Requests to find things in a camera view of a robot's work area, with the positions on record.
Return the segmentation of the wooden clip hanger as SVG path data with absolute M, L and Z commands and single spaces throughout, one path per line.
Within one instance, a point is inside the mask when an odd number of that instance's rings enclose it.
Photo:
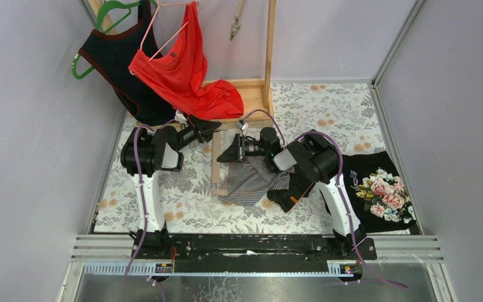
M 195 151 L 191 154 L 192 161 L 196 161 L 194 159 L 195 154 L 202 154 L 203 157 L 211 158 L 211 178 L 210 178 L 210 196 L 227 196 L 228 192 L 226 189 L 220 187 L 221 182 L 221 165 L 218 162 L 219 153 L 221 152 L 221 134 L 218 131 L 215 131 L 212 135 L 212 143 L 211 143 L 211 155 L 207 156 L 205 153 L 201 151 Z

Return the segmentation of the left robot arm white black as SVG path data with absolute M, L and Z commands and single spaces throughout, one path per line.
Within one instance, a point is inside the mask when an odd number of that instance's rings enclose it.
M 120 153 L 121 165 L 131 177 L 140 222 L 138 229 L 144 233 L 160 232 L 165 218 L 160 205 L 159 173 L 179 172 L 184 155 L 181 150 L 192 142 L 209 142 L 213 133 L 222 126 L 218 121 L 207 121 L 189 115 L 181 129 L 165 125 L 156 130 L 147 125 L 134 128 Z

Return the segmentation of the grey striped underwear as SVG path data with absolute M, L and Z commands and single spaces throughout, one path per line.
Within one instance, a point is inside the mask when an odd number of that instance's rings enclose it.
M 223 203 L 250 206 L 258 203 L 268 191 L 289 188 L 293 167 L 274 173 L 265 165 L 265 157 L 248 157 L 243 163 L 229 165 L 225 182 L 227 195 L 220 196 Z

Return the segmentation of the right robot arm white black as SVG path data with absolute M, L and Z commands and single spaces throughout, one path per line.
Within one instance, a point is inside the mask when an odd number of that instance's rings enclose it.
M 272 127 L 262 128 L 258 138 L 237 133 L 215 163 L 230 164 L 224 202 L 248 206 L 266 197 L 287 213 L 317 189 L 331 215 L 335 236 L 357 243 L 365 238 L 342 188 L 343 156 L 322 133 L 303 133 L 287 145 Z

